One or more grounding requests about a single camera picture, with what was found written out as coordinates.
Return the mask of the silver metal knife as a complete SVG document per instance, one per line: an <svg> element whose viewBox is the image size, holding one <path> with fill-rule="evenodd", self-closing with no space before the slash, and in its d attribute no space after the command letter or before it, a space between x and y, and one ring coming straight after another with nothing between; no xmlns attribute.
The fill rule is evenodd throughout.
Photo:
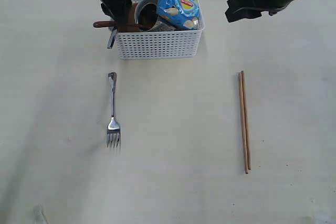
<svg viewBox="0 0 336 224"><path fill-rule="evenodd" d="M108 49L113 48L113 45L114 45L114 42L115 42L115 39L118 33L118 28L116 26L113 26L110 28L110 31L111 31L111 34L110 34L110 38L109 38L108 45L107 45Z"/></svg>

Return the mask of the brown wooden spoon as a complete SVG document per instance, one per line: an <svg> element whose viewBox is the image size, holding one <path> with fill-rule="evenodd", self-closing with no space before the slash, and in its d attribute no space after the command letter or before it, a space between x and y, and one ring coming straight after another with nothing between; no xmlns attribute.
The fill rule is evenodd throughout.
<svg viewBox="0 0 336 224"><path fill-rule="evenodd" d="M115 21L97 21L93 23L94 28L105 28L105 27L118 27L122 28L123 30L127 29L128 27L131 28L144 28L144 29L151 29L151 26L141 25L141 24L119 24Z"/></svg>

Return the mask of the shiny steel cup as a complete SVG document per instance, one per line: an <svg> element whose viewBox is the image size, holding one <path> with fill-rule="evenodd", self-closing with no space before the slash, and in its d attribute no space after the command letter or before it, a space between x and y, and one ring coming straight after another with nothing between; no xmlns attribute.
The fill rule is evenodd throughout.
<svg viewBox="0 0 336 224"><path fill-rule="evenodd" d="M170 25L165 19L156 13L156 5L153 3L146 4L139 12L137 24L140 31L160 32L174 31L175 27Z"/></svg>

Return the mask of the blue Lay's chips bag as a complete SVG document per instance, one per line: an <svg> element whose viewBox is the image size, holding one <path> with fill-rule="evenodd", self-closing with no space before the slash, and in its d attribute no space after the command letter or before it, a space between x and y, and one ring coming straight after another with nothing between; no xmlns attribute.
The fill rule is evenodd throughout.
<svg viewBox="0 0 336 224"><path fill-rule="evenodd" d="M156 13L181 30L198 30L200 24L198 0L158 0Z"/></svg>

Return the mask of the silver metal fork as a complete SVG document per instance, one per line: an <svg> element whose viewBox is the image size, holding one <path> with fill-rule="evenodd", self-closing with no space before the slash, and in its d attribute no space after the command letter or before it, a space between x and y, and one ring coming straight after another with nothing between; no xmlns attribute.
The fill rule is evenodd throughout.
<svg viewBox="0 0 336 224"><path fill-rule="evenodd" d="M107 148L118 148L121 144L121 127L115 117L117 74L115 72L108 73L108 80L110 84L111 120L107 126Z"/></svg>

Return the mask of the brown wooden bowl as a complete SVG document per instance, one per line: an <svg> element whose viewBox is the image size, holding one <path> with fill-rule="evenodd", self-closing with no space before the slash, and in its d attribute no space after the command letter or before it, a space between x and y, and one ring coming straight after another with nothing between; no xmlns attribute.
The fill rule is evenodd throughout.
<svg viewBox="0 0 336 224"><path fill-rule="evenodd" d="M128 15L128 21L127 21L128 25L134 25L135 24L134 13L135 13L136 7L137 7L137 3L133 3L132 7L129 11L129 15ZM125 27L122 28L122 32L123 33L139 32L139 29L137 27L134 27L134 26L125 26Z"/></svg>

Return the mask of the white ceramic bowl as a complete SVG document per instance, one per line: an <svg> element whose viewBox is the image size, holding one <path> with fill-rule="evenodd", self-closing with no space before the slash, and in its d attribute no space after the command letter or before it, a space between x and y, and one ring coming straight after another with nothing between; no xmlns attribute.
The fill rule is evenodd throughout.
<svg viewBox="0 0 336 224"><path fill-rule="evenodd" d="M134 13L135 23L153 26L158 18L157 3L158 0L140 0Z"/></svg>

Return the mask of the white perforated plastic basket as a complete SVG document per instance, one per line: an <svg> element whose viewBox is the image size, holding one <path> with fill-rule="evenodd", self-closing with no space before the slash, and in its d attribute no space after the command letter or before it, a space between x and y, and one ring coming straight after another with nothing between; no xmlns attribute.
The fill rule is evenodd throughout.
<svg viewBox="0 0 336 224"><path fill-rule="evenodd" d="M198 30L117 33L114 45L121 59L194 57L204 27L200 14Z"/></svg>

